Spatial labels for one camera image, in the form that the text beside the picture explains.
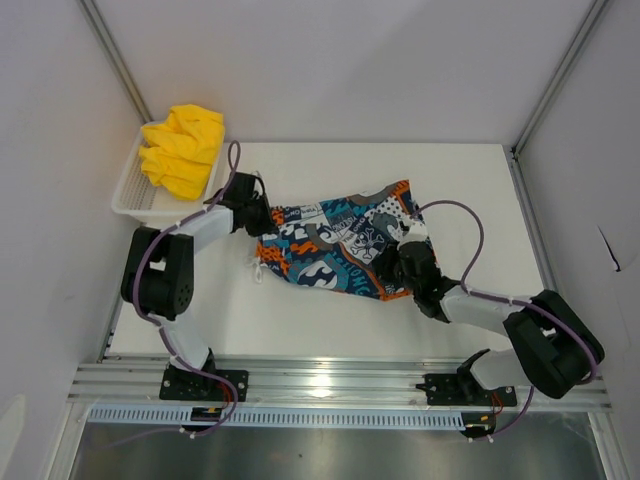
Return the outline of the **colourful patterned shorts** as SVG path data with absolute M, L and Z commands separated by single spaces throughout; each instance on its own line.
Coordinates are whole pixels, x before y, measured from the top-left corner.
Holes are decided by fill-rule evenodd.
M 374 262 L 409 233 L 417 209 L 410 182 L 271 209 L 277 230 L 257 239 L 255 262 L 297 286 L 380 301 L 405 297 L 400 280 L 376 275 Z

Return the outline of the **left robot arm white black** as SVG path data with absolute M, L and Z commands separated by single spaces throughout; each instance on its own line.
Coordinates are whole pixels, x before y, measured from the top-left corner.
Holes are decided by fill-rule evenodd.
M 163 230 L 137 228 L 128 252 L 121 297 L 156 327 L 171 365 L 185 371 L 182 388 L 197 400 L 215 392 L 217 376 L 207 369 L 213 353 L 190 310 L 195 257 L 238 230 L 252 237 L 276 230 L 266 188 L 257 174 L 234 174 L 200 210 Z

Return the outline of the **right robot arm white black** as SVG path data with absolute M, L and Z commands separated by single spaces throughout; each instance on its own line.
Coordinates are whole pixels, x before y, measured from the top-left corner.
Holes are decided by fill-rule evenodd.
M 383 284 L 404 287 L 425 316 L 509 339 L 509 350 L 483 350 L 458 367 L 456 389 L 468 403 L 506 386 L 530 386 L 560 399 L 590 382 L 605 358 L 602 344 L 555 291 L 510 299 L 473 290 L 442 274 L 425 242 L 391 243 L 373 270 Z

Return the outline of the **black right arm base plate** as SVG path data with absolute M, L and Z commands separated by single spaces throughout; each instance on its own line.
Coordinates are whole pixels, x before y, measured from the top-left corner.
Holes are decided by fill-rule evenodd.
M 471 375 L 454 373 L 425 374 L 415 389 L 423 392 L 430 406 L 515 407 L 513 387 L 484 389 Z

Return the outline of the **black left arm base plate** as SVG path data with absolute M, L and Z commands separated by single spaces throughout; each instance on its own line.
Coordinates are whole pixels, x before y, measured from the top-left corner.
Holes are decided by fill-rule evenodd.
M 237 390 L 238 401 L 244 402 L 249 386 L 246 370 L 218 370 L 218 376 L 228 380 Z M 228 386 L 192 372 L 169 366 L 163 375 L 159 391 L 161 400 L 231 402 L 233 394 Z

